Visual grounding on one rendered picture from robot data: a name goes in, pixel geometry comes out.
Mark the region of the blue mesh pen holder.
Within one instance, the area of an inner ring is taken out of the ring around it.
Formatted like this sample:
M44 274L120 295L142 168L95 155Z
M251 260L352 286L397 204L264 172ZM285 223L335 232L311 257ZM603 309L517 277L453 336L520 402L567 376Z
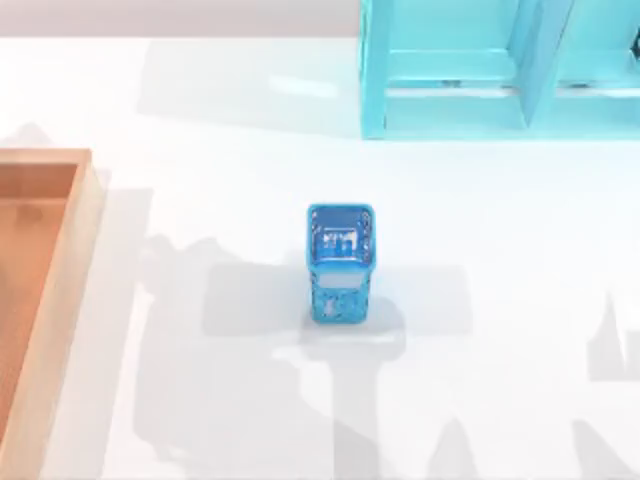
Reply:
M312 320L318 324L365 321L376 267L376 217L371 205L310 205L306 264Z

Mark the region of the light blue rack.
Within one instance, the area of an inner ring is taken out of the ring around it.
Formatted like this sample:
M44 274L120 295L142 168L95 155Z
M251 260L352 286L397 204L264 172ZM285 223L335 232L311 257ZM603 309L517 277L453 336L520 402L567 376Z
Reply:
M360 0L366 139L640 140L640 0Z

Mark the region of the shallow salmon-coloured box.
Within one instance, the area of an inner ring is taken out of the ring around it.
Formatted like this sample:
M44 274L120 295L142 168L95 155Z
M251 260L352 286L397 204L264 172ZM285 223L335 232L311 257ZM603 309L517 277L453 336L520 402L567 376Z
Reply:
M0 480L39 480L103 200L90 150L0 148Z

